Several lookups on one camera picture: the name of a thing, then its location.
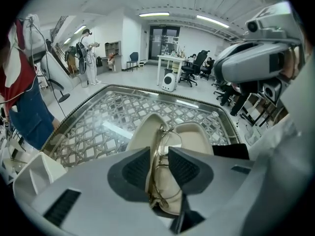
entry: vent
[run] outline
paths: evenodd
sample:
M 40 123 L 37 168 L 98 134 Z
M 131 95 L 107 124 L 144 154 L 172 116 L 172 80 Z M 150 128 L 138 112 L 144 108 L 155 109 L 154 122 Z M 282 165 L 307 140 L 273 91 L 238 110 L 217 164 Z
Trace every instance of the vent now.
M 59 227 L 80 195 L 81 192 L 69 189 L 66 190 L 45 213 L 44 218 Z

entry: white ceiling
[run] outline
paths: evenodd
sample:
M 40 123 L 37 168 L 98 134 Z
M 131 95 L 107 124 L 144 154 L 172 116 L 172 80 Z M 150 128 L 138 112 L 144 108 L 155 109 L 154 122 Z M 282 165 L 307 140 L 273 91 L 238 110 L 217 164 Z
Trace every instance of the white ceiling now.
M 107 15 L 119 7 L 129 7 L 135 14 L 147 12 L 169 12 L 166 17 L 149 17 L 150 24 L 168 24 L 193 27 L 208 31 L 228 41 L 242 37 L 244 25 L 263 7 L 279 0 L 31 0 L 21 15 L 38 14 L 41 24 L 57 22 L 60 16 L 79 15 L 85 17 Z M 218 20 L 230 26 L 221 26 L 197 19 L 197 15 Z

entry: floor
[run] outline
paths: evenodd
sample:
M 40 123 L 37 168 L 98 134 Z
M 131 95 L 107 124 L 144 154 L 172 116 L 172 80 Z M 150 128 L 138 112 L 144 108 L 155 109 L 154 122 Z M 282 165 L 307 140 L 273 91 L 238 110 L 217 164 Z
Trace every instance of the floor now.
M 102 80 L 101 84 L 96 86 L 88 86 L 87 88 L 82 87 L 86 87 L 85 82 L 83 82 L 82 85 L 79 84 L 74 88 L 73 91 L 70 92 L 70 97 L 65 102 L 60 103 L 60 106 L 62 107 L 64 114 L 67 116 L 84 99 L 108 84 L 128 85 L 161 90 L 163 77 L 164 70 L 161 69 L 160 84 L 157 86 L 157 66 L 154 65 L 145 65 L 144 68 L 138 68 L 138 70 L 134 69 L 133 72 L 127 71 L 120 73 L 103 73 L 97 77 L 99 80 Z M 216 88 L 211 86 L 214 81 L 211 79 L 207 81 L 205 78 L 198 78 L 196 81 L 198 86 L 193 86 L 192 88 L 187 82 L 181 82 L 178 84 L 176 90 L 173 93 L 219 105 L 220 102 L 216 100 L 217 95 L 213 94 Z M 60 97 L 59 92 L 56 92 L 56 97 Z M 228 113 L 230 112 L 231 107 L 224 106 L 223 108 Z M 58 120 L 62 120 L 64 118 L 64 115 L 56 101 L 50 104 L 48 109 Z M 238 123 L 238 125 L 236 125 L 238 133 L 243 143 L 247 144 L 244 137 L 245 133 L 247 132 L 246 121 L 241 119 L 239 116 L 229 116 L 231 117 L 234 124 Z

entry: office chair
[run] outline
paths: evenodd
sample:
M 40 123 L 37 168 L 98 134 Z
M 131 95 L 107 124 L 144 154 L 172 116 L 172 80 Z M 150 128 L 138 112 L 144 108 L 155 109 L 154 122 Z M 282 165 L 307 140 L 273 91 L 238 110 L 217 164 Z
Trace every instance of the office chair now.
M 131 64 L 131 69 L 133 71 L 133 64 L 137 63 L 137 70 L 138 70 L 138 61 L 139 61 L 139 53 L 133 52 L 130 54 L 130 61 L 127 61 L 127 71 L 128 71 L 128 64 Z
M 194 63 L 190 63 L 190 62 L 186 61 L 187 65 L 182 66 L 182 70 L 186 72 L 185 73 L 185 77 L 181 77 L 179 79 L 179 82 L 180 81 L 187 81 L 190 84 L 190 87 L 192 87 L 191 83 L 193 82 L 197 86 L 197 82 L 193 81 L 190 78 L 190 75 L 191 74 L 199 74 L 200 73 L 200 67 L 202 66 L 202 64 L 203 64 L 203 62 L 205 61 L 206 58 L 207 58 L 207 54 L 200 52 L 200 53 L 198 53 L 198 56 L 197 56 L 197 58 L 196 58 Z
M 210 77 L 210 74 L 211 74 L 211 71 L 212 71 L 212 68 L 213 68 L 213 64 L 214 64 L 215 60 L 211 60 L 211 64 L 210 64 L 210 67 L 202 67 L 201 68 L 201 76 L 205 76 L 207 77 L 207 81 L 209 80 L 209 77 Z

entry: glass tabletop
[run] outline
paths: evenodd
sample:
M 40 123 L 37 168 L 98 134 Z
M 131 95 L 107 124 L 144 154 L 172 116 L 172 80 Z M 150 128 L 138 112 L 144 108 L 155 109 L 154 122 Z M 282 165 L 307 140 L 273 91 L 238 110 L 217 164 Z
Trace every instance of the glass tabletop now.
M 241 143 L 233 122 L 220 106 L 164 91 L 108 85 L 74 109 L 42 151 L 64 167 L 123 152 L 149 113 L 160 114 L 169 126 L 199 123 L 212 145 Z

